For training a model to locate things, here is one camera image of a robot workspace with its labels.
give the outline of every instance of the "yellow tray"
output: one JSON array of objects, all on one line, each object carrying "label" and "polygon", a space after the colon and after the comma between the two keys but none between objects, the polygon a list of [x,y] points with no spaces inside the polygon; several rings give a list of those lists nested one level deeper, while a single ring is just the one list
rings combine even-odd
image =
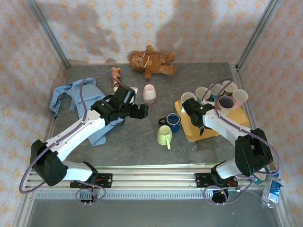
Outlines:
[{"label": "yellow tray", "polygon": [[[181,113],[181,101],[176,101],[175,102],[175,108],[179,116],[181,117],[181,124],[182,128],[184,130],[186,138],[191,141],[198,141],[198,140],[203,140],[207,139],[213,136],[218,136],[219,133],[217,133],[215,130],[212,129],[204,129],[203,134],[200,136],[200,130],[198,127],[194,126],[191,123],[191,120],[187,113]],[[247,116],[245,115],[244,111],[242,108],[238,108],[236,110],[232,110],[229,115],[227,116],[234,122],[241,124],[245,127],[249,127],[250,121],[248,120]]]}]

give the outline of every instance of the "mug handle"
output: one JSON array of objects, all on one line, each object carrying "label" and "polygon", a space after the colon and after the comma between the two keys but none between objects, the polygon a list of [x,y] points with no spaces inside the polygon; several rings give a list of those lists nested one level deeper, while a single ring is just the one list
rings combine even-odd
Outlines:
[{"label": "mug handle", "polygon": [[168,150],[170,150],[169,138],[166,137],[165,140],[166,140],[166,147],[167,147]]},{"label": "mug handle", "polygon": [[164,122],[161,122],[161,121],[164,121],[164,122],[165,122],[165,117],[161,118],[161,119],[158,121],[159,125],[164,125]]}]

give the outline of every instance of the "plastic water bottle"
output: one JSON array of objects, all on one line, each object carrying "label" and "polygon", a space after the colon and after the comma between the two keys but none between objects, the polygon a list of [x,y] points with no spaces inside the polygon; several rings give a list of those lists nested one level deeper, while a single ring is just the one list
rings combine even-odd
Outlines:
[{"label": "plastic water bottle", "polygon": [[278,205],[281,190],[281,180],[279,179],[279,174],[272,176],[268,175],[264,184],[265,187],[261,201],[265,206],[269,208],[276,208]]}]

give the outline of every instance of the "gray floor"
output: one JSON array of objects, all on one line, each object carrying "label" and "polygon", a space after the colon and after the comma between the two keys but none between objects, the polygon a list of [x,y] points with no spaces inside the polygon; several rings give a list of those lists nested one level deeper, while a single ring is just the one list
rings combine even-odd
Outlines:
[{"label": "gray floor", "polygon": [[[171,150],[156,141],[158,120],[170,112],[175,112],[174,103],[184,92],[195,92],[197,87],[207,87],[222,79],[231,78],[227,63],[175,64],[177,72],[172,77],[154,75],[150,81],[144,79],[142,72],[131,67],[119,65],[122,82],[130,87],[138,87],[135,103],[143,103],[142,91],[146,84],[153,84],[157,100],[150,105],[146,119],[127,118],[121,127],[113,128],[107,134],[104,145],[92,147],[88,140],[81,143],[67,158],[74,162],[90,162],[94,166],[127,166],[158,164],[217,163],[234,157],[234,147],[223,137],[218,136],[197,142],[189,142],[183,130],[173,135]],[[107,72],[111,66],[72,66],[66,83],[83,79],[93,72]],[[106,95],[113,94],[110,78],[94,76],[97,87]],[[62,96],[62,105],[56,119],[54,135],[59,134],[79,119],[76,110],[70,111],[71,98]]]},{"label": "gray floor", "polygon": [[[36,199],[28,227],[279,227],[276,209],[247,192],[237,202],[204,200],[104,200],[84,207],[75,200]],[[238,193],[231,192],[232,201]]]}]

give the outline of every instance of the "bottle label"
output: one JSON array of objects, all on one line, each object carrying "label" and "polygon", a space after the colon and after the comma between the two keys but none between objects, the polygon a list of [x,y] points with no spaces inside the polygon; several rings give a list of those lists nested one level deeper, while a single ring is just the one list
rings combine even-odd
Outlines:
[{"label": "bottle label", "polygon": [[280,189],[281,189],[281,184],[277,181],[273,181],[270,186],[268,199],[275,203],[278,203],[280,196]]}]

